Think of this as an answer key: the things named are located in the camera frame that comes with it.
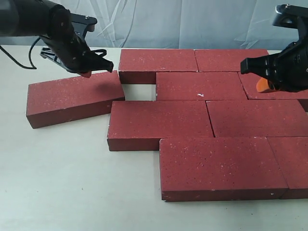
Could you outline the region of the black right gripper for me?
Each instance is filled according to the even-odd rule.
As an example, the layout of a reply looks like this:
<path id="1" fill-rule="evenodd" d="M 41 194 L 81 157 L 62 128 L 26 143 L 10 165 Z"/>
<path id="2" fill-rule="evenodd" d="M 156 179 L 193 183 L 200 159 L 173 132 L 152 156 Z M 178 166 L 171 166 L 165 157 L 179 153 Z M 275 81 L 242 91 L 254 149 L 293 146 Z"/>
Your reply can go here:
<path id="1" fill-rule="evenodd" d="M 300 92 L 308 89 L 308 46 L 290 43 L 280 53 L 245 58 L 240 64 L 241 74 L 260 76 L 258 93 Z"/>

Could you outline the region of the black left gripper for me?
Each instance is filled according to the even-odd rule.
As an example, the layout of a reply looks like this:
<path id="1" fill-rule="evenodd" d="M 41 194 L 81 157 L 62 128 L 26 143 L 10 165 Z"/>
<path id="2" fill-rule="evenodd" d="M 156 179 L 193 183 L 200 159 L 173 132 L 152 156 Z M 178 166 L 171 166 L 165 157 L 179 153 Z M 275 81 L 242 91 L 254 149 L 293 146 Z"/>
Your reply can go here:
<path id="1" fill-rule="evenodd" d="M 48 46 L 41 50 L 40 55 L 52 60 L 70 73 L 90 78 L 92 71 L 113 71 L 113 62 L 104 58 L 107 50 L 91 50 L 81 36 L 73 36 L 64 41 L 44 36 L 40 38 Z"/>

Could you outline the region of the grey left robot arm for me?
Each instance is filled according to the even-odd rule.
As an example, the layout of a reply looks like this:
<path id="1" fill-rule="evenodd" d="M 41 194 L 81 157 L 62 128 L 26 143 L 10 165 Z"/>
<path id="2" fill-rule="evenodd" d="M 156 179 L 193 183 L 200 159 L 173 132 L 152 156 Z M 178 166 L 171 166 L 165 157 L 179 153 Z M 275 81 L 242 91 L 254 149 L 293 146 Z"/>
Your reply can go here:
<path id="1" fill-rule="evenodd" d="M 85 41 L 86 33 L 94 31 L 96 24 L 96 18 L 71 13 L 50 0 L 0 2 L 1 37 L 36 36 L 46 44 L 40 52 L 42 58 L 83 77 L 114 68 L 113 62 L 104 58 L 105 49 L 91 50 Z"/>

